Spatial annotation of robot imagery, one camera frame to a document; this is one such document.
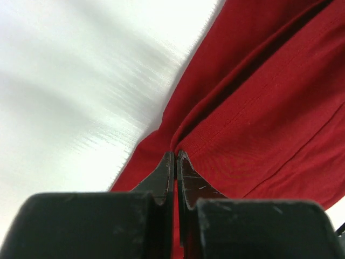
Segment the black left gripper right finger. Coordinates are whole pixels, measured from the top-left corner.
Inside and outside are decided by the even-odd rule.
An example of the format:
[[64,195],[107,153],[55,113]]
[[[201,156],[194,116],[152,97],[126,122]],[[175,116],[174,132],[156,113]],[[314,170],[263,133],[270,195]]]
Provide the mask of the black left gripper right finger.
[[193,167],[176,162],[185,258],[339,258],[340,238],[315,202],[229,199]]

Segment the dark red t-shirt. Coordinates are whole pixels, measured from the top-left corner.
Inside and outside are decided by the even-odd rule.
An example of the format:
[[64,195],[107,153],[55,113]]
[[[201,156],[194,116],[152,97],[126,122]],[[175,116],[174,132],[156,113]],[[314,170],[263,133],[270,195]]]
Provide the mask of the dark red t-shirt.
[[113,186],[167,151],[234,198],[344,197],[344,1],[226,1]]

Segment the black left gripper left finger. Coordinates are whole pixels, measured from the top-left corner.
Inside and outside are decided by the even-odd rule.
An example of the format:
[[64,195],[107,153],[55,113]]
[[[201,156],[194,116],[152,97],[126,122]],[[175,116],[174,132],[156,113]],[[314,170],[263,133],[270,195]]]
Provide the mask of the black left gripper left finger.
[[40,193],[9,230],[10,258],[171,258],[173,153],[128,192]]

